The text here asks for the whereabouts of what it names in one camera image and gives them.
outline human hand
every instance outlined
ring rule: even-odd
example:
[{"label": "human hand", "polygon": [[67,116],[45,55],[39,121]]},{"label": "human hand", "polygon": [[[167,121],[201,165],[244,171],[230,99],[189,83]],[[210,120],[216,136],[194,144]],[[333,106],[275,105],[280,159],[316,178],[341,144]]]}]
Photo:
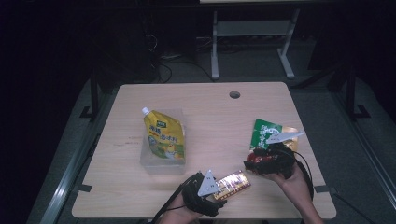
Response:
[{"label": "human hand", "polygon": [[304,180],[303,171],[300,169],[297,162],[293,164],[291,173],[292,175],[289,179],[285,179],[282,174],[268,174],[263,176],[273,180],[280,186],[285,195],[299,210],[306,224],[323,223],[323,220],[320,218],[318,211],[312,203],[308,186]]},{"label": "human hand", "polygon": [[202,214],[191,211],[189,208],[185,206],[183,201],[183,196],[179,193],[176,198],[169,204],[168,210],[163,213],[163,217],[160,220],[160,224],[167,223],[180,223],[187,224],[192,222],[198,217],[201,217]]}]

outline gray floor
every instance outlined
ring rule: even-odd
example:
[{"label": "gray floor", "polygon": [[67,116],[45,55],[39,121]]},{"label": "gray floor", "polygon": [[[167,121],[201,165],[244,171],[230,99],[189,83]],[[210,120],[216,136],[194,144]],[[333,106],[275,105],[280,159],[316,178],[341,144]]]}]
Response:
[{"label": "gray floor", "polygon": [[[242,48],[235,53],[223,52],[219,55],[220,78],[218,82],[282,81],[288,85],[300,83],[317,72],[306,69],[314,46],[315,41],[312,40],[291,43],[288,57],[296,76],[294,80],[289,80],[284,75],[276,54],[278,43],[264,42],[263,45]],[[172,69],[170,83],[211,82],[208,77],[210,72],[208,51],[197,53],[194,63],[187,58],[178,58],[164,64]],[[170,75],[167,68],[161,67],[160,70],[163,78]],[[371,158],[368,156],[373,154],[367,153],[364,145],[368,143],[372,147],[390,179],[395,180],[396,138],[394,133],[396,133],[396,125],[378,104],[371,89],[360,80],[357,80],[356,103],[364,105],[372,117],[351,122],[342,105],[345,93],[341,91],[334,94],[327,91],[325,88],[327,82],[328,78],[325,77],[303,90],[290,90],[325,181],[329,187],[338,190],[344,199],[373,222],[394,223],[395,208],[384,191],[381,178],[376,174],[375,166],[372,165]],[[93,143],[94,137],[102,131],[116,95],[117,90],[114,90],[113,94],[101,94],[100,119],[90,122],[88,119],[79,117],[83,107],[90,105],[89,83],[81,90],[28,223],[39,223],[42,220],[73,153],[84,147],[84,142]],[[82,182],[89,162],[90,157],[85,161],[74,186]],[[134,219],[73,217],[71,208],[76,197],[77,191],[71,188],[56,223],[138,222]],[[336,197],[332,198],[337,209],[337,216],[332,220],[327,220],[326,223],[369,223],[351,206]],[[299,223],[299,220],[269,221],[270,223]]]}]

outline hand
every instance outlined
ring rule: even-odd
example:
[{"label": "hand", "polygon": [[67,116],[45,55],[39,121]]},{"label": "hand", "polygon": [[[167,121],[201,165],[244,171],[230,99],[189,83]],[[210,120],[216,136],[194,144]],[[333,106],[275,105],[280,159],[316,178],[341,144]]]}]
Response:
[{"label": "hand", "polygon": [[291,173],[292,175],[289,179],[285,179],[282,174],[268,174],[263,176],[273,180],[280,186],[285,195],[300,211],[305,224],[323,223],[323,220],[320,218],[317,209],[311,201],[303,171],[301,171],[296,162],[292,166]]},{"label": "hand", "polygon": [[174,210],[169,210],[163,213],[163,217],[160,220],[160,224],[167,223],[180,223],[188,224],[194,221],[196,218],[201,217],[202,214],[191,211],[189,208],[184,206],[183,196],[179,193],[176,198],[169,204],[168,209],[177,208]]}]

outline dark background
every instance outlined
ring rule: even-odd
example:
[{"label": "dark background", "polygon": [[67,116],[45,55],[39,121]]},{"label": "dark background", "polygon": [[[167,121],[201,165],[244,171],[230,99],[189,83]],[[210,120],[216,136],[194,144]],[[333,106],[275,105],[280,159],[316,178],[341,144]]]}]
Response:
[{"label": "dark background", "polygon": [[[150,69],[156,55],[147,51],[145,32],[156,32],[167,45],[191,55],[194,38],[211,32],[207,11],[172,17],[163,11],[154,24],[144,20],[147,11],[75,10],[130,1],[51,2],[3,0],[0,5],[2,223],[28,218],[79,91],[92,73],[104,91],[122,83],[148,83],[156,76]],[[393,120],[395,9],[394,1],[361,0],[308,7],[294,37],[317,39],[313,69],[340,60],[351,63]],[[232,19],[241,14],[225,15]]]}]

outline yellow pouch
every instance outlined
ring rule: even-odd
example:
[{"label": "yellow pouch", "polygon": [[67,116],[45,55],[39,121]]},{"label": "yellow pouch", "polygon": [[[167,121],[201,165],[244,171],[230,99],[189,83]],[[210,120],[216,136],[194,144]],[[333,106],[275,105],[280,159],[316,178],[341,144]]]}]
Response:
[{"label": "yellow pouch", "polygon": [[146,107],[142,112],[151,152],[163,159],[184,160],[184,134],[180,121]]}]

